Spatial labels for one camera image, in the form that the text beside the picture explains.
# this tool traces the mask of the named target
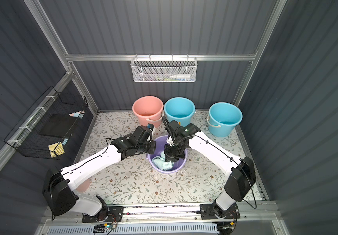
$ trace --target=metal rail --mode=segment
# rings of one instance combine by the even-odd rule
[[[141,60],[161,61],[254,61],[255,54],[68,54],[68,61],[131,61],[132,58]]]
[[[230,219],[202,220],[200,204],[212,204],[210,202],[194,203],[160,203],[160,204],[119,204],[111,206],[123,206],[121,224],[129,223],[187,223],[187,222],[222,222]],[[238,221],[251,220],[280,220],[281,214],[275,201],[257,201],[257,209],[252,209],[246,202],[238,202],[241,218]],[[82,224],[81,213],[68,212],[51,221],[51,210],[47,207],[39,226],[51,225],[77,225]]]
[[[89,109],[91,110],[93,115],[96,115],[98,108],[96,102],[92,98],[90,92],[88,91],[87,87],[85,86],[84,81],[80,77],[77,69],[73,64],[71,64],[66,59],[66,55],[68,54],[66,48],[64,47],[62,41],[60,40],[58,34],[56,33],[54,26],[51,24],[49,17],[46,15],[44,8],[42,7],[39,0],[24,0],[25,4],[27,5],[30,13],[35,18],[37,24],[41,28],[42,32],[46,36],[47,40],[49,41],[50,45],[52,46],[54,52],[58,56],[59,60],[61,61],[63,67],[67,71],[73,71],[76,75],[76,78],[73,79],[80,95],[85,96],[87,98],[87,102],[89,104]]]
[[[251,66],[248,68],[242,83],[237,91],[236,97],[234,98],[233,104],[235,106],[239,106],[239,104],[241,103],[242,97],[245,94],[245,91],[247,89],[247,86],[252,78],[252,75],[255,72],[255,69],[260,61],[260,58],[267,46],[267,43],[272,35],[272,32],[276,26],[276,23],[284,9],[284,6],[286,4],[287,0],[277,0],[275,7],[272,11],[272,14],[268,20],[268,23],[265,27],[265,30],[263,32],[263,35],[260,39],[260,42],[258,44],[258,47],[256,49],[256,58],[255,60],[251,63]]]
[[[256,173],[256,182],[258,183],[258,185],[259,185],[260,188],[262,189],[264,199],[265,199],[265,200],[269,200],[269,197],[268,197],[266,188],[264,187],[263,182],[262,182],[262,180],[261,180],[261,178],[260,178],[258,169],[256,168],[256,165],[255,165],[255,161],[254,161],[254,159],[253,159],[253,157],[252,157],[252,155],[251,155],[249,146],[248,146],[248,144],[247,144],[247,142],[246,142],[245,136],[243,135],[243,132],[242,132],[242,129],[241,129],[240,125],[237,125],[237,126],[235,127],[235,129],[236,129],[238,138],[239,138],[239,140],[240,140],[240,142],[241,142],[243,151],[245,152],[245,156],[251,158],[252,161],[254,162],[255,173]]]

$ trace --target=bucket handle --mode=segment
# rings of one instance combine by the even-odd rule
[[[215,125],[210,124],[209,123],[209,115],[207,116],[207,122],[208,122],[208,125],[211,126],[211,127],[217,127],[217,128],[221,127],[220,125],[215,126]]]
[[[162,110],[161,117],[158,120],[151,120],[147,118],[147,121],[161,121],[163,116],[164,116],[164,110]]]

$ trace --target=yellow sponge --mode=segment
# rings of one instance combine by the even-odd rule
[[[64,153],[62,142],[58,142],[55,144],[49,145],[50,155],[51,157],[56,157],[57,155],[61,155]]]

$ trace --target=black cable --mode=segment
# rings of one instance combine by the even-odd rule
[[[115,215],[114,215],[113,213],[110,213],[110,214],[108,214],[108,215],[112,215],[113,218],[114,218],[114,221],[115,221]],[[95,226],[93,227],[93,229],[96,230],[96,231],[98,231],[98,232],[105,232],[105,230],[102,230],[101,227],[105,227],[105,225],[104,225],[104,224],[95,225]]]
[[[107,144],[107,146],[106,146],[106,149],[105,149],[105,151],[102,153],[102,154],[104,154],[104,153],[106,153],[106,151],[108,150],[108,148],[109,148],[109,143],[108,143],[108,140],[105,138],[105,141],[106,141],[106,144]]]
[[[174,142],[174,134],[171,131],[171,128],[169,126],[169,121],[164,116],[162,116],[162,123],[165,125],[167,132],[169,132],[169,136],[171,137],[172,141]]]
[[[107,147],[106,147],[105,151],[104,151],[102,154],[104,154],[104,153],[108,150],[108,148],[109,148],[109,143],[108,143],[108,141],[107,141],[106,139],[105,139],[105,141],[106,141]],[[78,167],[76,167],[75,169],[72,169],[71,171],[74,171],[74,170],[79,169],[80,167],[84,166],[86,163],[92,161],[93,159],[95,159],[95,158],[97,158],[97,157],[94,157],[94,158],[92,158],[91,160],[89,160],[89,161],[87,161],[87,162],[84,162],[81,166],[78,166]]]
[[[54,213],[53,213],[53,209],[54,209],[54,201],[53,201],[53,194],[52,194],[52,189],[53,189],[53,183],[54,181],[56,181],[57,179],[59,179],[60,177],[63,177],[65,174],[67,174],[68,172],[64,173],[64,174],[61,174],[60,176],[58,176],[57,178],[55,178],[54,180],[52,180],[50,182],[50,185],[49,185],[49,190],[50,190],[50,198],[51,198],[51,202],[52,202],[52,221],[55,220],[55,217],[54,216]]]
[[[122,216],[121,216],[121,219],[119,219],[119,221],[115,224],[115,228],[117,227],[117,224],[122,220]]]
[[[195,135],[195,134],[189,135],[189,136],[186,136],[186,137],[183,137],[183,138],[179,139],[179,140],[177,141],[177,143],[180,143],[181,141],[183,141],[183,140],[185,140],[185,139],[190,139],[190,138],[195,137],[195,136],[196,136],[196,137],[199,137],[200,139],[202,139],[202,140],[203,140],[204,142],[206,142],[207,144],[212,145],[212,146],[215,147],[217,150],[219,150],[220,152],[222,152],[225,156],[227,156],[230,160],[232,160],[235,164],[237,164],[237,166],[242,170],[243,174],[246,176],[247,181],[249,182],[249,185],[250,185],[250,188],[251,188],[252,197],[254,198],[254,202],[255,202],[255,207],[253,207],[253,206],[252,206],[248,201],[246,201],[245,199],[243,199],[243,200],[244,200],[247,204],[249,204],[253,209],[256,209],[257,205],[256,205],[255,195],[254,195],[254,192],[253,192],[253,190],[252,190],[252,185],[251,185],[251,183],[250,183],[250,180],[249,180],[249,178],[247,177],[246,172],[242,169],[242,167],[240,167],[240,166],[238,165],[238,163],[237,163],[236,161],[233,160],[232,157],[229,157],[229,156],[228,156],[226,153],[224,153],[222,150],[220,150],[219,148],[217,148],[216,146],[214,146],[213,144],[211,144],[208,140],[205,140],[205,139],[203,139],[202,137],[200,137],[200,136],[198,136],[198,135]]]
[[[91,216],[91,215],[87,215],[87,216],[92,217],[93,219],[99,220],[99,221],[97,221],[97,222],[104,222],[104,221],[106,220],[106,218],[102,220],[102,219],[99,219],[99,218],[94,217],[94,216]]]
[[[238,220],[238,217],[237,217],[237,213],[236,213],[236,219],[235,219],[236,222],[234,223],[234,228],[233,228],[233,230],[230,234],[232,234],[234,232],[234,230],[237,228],[237,220]]]
[[[237,166],[242,170],[243,174],[246,176],[247,181],[249,182],[249,185],[250,185],[250,188],[251,188],[252,197],[254,198],[254,202],[255,202],[255,207],[253,207],[253,206],[252,206],[249,202],[247,202],[246,200],[244,200],[244,199],[243,199],[243,200],[244,200],[245,202],[247,202],[247,204],[249,204],[253,209],[256,209],[256,208],[257,208],[257,205],[256,205],[255,195],[254,195],[254,192],[253,192],[253,190],[252,190],[252,185],[251,185],[251,183],[250,183],[249,178],[247,177],[246,172],[242,169],[242,167],[240,167],[240,166],[238,165],[238,163],[237,163],[236,161],[233,160],[232,157],[229,157],[226,153],[224,153],[222,150],[220,150],[219,148],[217,148],[216,146],[214,146],[213,144],[211,144],[209,141],[203,139],[203,138],[200,137],[200,136],[197,136],[197,137],[199,137],[200,139],[204,140],[206,143],[208,143],[208,144],[212,145],[213,147],[215,147],[216,149],[218,149],[218,150],[219,150],[220,152],[222,152],[225,156],[227,156],[230,160],[232,160],[235,164],[237,164]]]
[[[213,214],[208,214],[208,213],[205,212],[205,211],[196,211],[196,213],[197,213],[197,214],[205,214],[205,215],[207,215],[207,216],[214,216],[214,215],[215,215],[215,213],[213,213]]]

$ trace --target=white wire basket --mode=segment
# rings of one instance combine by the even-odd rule
[[[195,82],[197,66],[196,58],[182,61],[131,59],[134,82]]]

